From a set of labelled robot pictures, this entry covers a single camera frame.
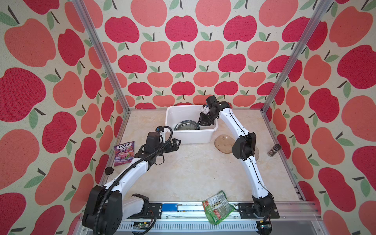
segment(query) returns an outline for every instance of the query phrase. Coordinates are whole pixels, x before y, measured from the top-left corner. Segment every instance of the black mounting plate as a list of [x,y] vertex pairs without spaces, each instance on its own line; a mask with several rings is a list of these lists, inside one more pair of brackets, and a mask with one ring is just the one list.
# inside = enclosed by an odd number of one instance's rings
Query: black mounting plate
[[150,217],[150,216],[156,216],[157,219],[160,219],[162,217],[162,203],[149,203],[149,207],[147,209],[146,215],[143,214],[134,214],[130,216],[130,219],[134,218],[142,218],[142,217]]
[[[239,213],[240,213],[240,218],[242,219],[258,219],[254,214],[253,212],[251,212],[251,210],[253,209],[252,208],[252,205],[253,203],[239,203],[238,204],[238,207],[239,207]],[[271,209],[271,213],[270,213],[270,218],[271,219],[279,219],[279,213],[278,213],[278,210],[275,211],[275,209],[277,209],[277,206],[273,206],[272,209]]]

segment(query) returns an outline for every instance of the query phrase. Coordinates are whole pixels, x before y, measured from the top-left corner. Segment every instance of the green snack bag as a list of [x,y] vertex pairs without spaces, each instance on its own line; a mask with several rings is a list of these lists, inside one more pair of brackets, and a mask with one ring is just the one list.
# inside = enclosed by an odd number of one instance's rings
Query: green snack bag
[[235,210],[227,201],[226,195],[221,190],[216,195],[202,201],[205,215],[211,224],[219,224]]

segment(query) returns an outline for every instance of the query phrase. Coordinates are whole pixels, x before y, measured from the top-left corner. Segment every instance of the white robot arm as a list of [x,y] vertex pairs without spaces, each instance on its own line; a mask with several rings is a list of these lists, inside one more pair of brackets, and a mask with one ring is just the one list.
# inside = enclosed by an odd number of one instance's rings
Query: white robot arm
[[[250,133],[239,122],[226,101],[218,102],[215,96],[210,96],[206,102],[208,105],[201,113],[198,124],[209,126],[214,124],[216,118],[220,118],[226,123],[236,139],[232,153],[243,165],[251,183],[254,202],[253,214],[258,218],[267,217],[275,203],[273,196],[266,189],[256,165],[254,156],[256,135]],[[168,140],[164,139],[165,128],[170,129],[171,132]],[[155,163],[157,156],[179,149],[180,140],[171,139],[172,135],[172,129],[167,126],[160,126],[155,132],[150,132],[144,150],[136,153],[131,164],[119,174],[117,179],[104,186],[97,185],[91,190],[82,219],[82,224],[85,227],[92,228],[95,235],[98,231],[112,235],[117,230],[122,218],[144,212],[146,197],[134,194],[125,201],[123,201],[123,197],[138,178]]]

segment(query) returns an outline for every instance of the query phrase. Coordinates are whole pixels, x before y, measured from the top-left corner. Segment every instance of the black cable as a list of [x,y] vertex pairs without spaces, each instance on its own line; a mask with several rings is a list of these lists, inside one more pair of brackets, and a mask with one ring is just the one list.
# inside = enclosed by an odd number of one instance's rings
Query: black cable
[[132,165],[130,165],[111,185],[110,187],[108,187],[105,195],[103,196],[102,198],[102,201],[100,202],[99,206],[98,206],[98,210],[97,210],[97,213],[96,213],[96,216],[95,216],[95,219],[94,219],[94,226],[93,226],[93,234],[94,235],[102,235],[102,233],[98,233],[98,223],[99,223],[99,217],[100,217],[100,214],[103,210],[103,207],[106,203],[106,200],[109,198],[110,196],[110,193],[111,193],[111,190],[116,186],[116,185],[119,185],[120,184],[120,180],[125,176],[126,173],[128,173],[132,168],[135,168],[137,164],[139,164],[140,162],[142,161],[146,161],[146,160],[149,160],[149,158],[153,157],[154,154],[156,154],[157,152],[159,152],[161,149],[163,149],[171,140],[172,138],[172,128],[169,127],[169,126],[164,126],[162,127],[163,129],[164,128],[168,128],[171,132],[171,135],[169,136],[168,140],[166,141],[166,143],[164,143],[161,147],[159,147],[158,149],[156,149],[154,152],[150,153],[149,155],[147,155],[146,157],[144,158],[141,158],[140,160],[136,161],[135,163],[133,163]]

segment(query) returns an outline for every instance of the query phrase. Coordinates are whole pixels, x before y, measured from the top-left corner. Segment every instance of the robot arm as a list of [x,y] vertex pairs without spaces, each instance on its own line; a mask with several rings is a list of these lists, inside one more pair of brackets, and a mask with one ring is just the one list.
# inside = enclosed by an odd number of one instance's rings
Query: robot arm
[[255,133],[250,133],[239,122],[226,101],[218,102],[215,96],[210,96],[206,99],[206,103],[207,107],[203,107],[204,112],[200,114],[198,124],[210,126],[214,124],[216,118],[220,118],[226,123],[236,139],[235,144],[232,146],[232,153],[243,165],[251,183],[254,202],[253,214],[258,218],[265,218],[275,206],[275,203],[272,194],[266,189],[257,168]]

